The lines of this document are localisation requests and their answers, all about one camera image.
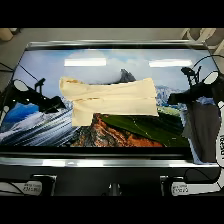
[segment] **landscape image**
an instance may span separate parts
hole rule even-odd
[[[54,54],[52,50],[25,52],[20,62],[22,66],[26,67],[26,70],[37,80],[43,77],[46,79],[42,94],[49,98],[59,96],[65,108],[58,109],[56,113],[43,113],[39,111],[37,105],[32,103],[28,105],[17,103],[2,122],[0,144],[58,147],[189,147],[188,140],[181,136],[183,125],[180,111],[186,109],[186,106],[167,104],[170,93],[179,93],[188,89],[187,79],[177,72],[180,70],[179,67],[168,70],[172,72],[172,76],[177,76],[176,80],[179,83],[170,81],[171,76],[167,77],[167,71],[164,68],[150,71],[149,66],[146,67],[144,64],[150,52],[147,55],[148,52],[144,51],[148,50],[137,51],[135,57],[138,58],[134,58],[133,50],[122,50],[120,54],[119,51],[111,52],[111,50],[97,50],[97,52],[59,50]],[[98,54],[108,59],[108,66],[104,68],[64,67],[66,58],[81,56],[98,58],[100,57]],[[73,127],[71,125],[73,104],[66,100],[59,90],[59,79],[64,75],[87,84],[104,85],[134,82],[155,76],[153,81],[157,91],[159,117],[94,114],[90,126]],[[36,83],[36,80],[22,69],[16,71],[14,79],[22,80],[31,88]],[[208,101],[209,99],[201,99],[202,103]]]

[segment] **sky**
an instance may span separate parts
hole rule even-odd
[[[151,77],[155,85],[174,89],[189,88],[187,78],[181,67],[151,68],[149,60],[184,59],[194,64],[207,56],[205,50],[192,49],[89,49],[89,50],[37,50],[24,53],[20,64],[38,80],[45,78],[43,94],[47,97],[61,96],[59,79],[70,76],[87,84],[104,84],[116,82],[121,77],[121,69],[131,72],[136,80]],[[106,58],[107,65],[100,67],[64,67],[65,59]],[[200,77],[205,78],[216,70],[211,58],[200,63]],[[36,80],[21,67],[17,67],[14,79],[24,81],[34,87]]]

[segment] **screen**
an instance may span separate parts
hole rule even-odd
[[[60,147],[189,147],[181,136],[184,104],[168,105],[170,93],[189,89],[182,67],[192,67],[207,50],[193,49],[77,49],[25,51],[13,80],[41,95],[60,97],[65,108],[45,113],[40,105],[14,100],[0,129],[0,144]],[[200,81],[217,67],[212,58],[200,62]],[[90,126],[72,126],[72,102],[59,89],[62,76],[86,84],[118,84],[152,78],[159,117],[94,114]]]

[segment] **dark gray fabric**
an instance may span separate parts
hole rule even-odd
[[[195,102],[187,109],[183,137],[191,139],[202,162],[216,162],[215,143],[221,125],[218,108]]]

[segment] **table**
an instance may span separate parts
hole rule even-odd
[[[178,115],[184,105],[171,107],[167,105],[167,100],[171,92],[188,89],[187,78],[180,69],[191,67],[208,55],[210,53],[203,43],[191,41],[29,43],[15,69],[11,83],[21,80],[36,92],[41,88],[41,95],[47,99],[59,96],[66,109],[59,108],[56,113],[46,114],[40,112],[40,107],[37,105],[29,103],[29,97],[24,99],[28,102],[13,104],[1,125],[0,163],[82,167],[197,166],[192,164],[192,155],[186,139],[179,137],[182,129]],[[213,58],[208,58],[199,65],[202,66],[200,80],[218,69]],[[100,130],[72,127],[72,105],[63,98],[58,87],[59,79],[64,75],[87,84],[111,84],[121,82],[122,79],[133,81],[133,77],[134,80],[151,77],[156,86],[158,111],[163,116],[164,127],[156,129],[158,121],[153,126],[151,124],[154,120],[145,122],[149,120],[145,120],[145,117],[135,117],[138,127],[133,129],[133,125],[130,125],[132,118],[129,119],[127,116],[115,117],[112,120],[96,117],[98,126],[102,122],[107,124],[103,135],[100,132],[102,126],[99,126]],[[39,80],[43,80],[43,85],[36,85]],[[131,128],[128,125],[119,126],[120,119],[124,124],[128,123]],[[115,137],[112,136],[111,129],[113,133],[115,131],[118,133]],[[153,136],[152,139],[146,135],[149,131]],[[89,147],[97,146],[97,139],[100,139],[103,147]],[[135,141],[130,144],[127,139]],[[152,146],[154,141],[169,147],[108,147],[133,146],[133,144]]]

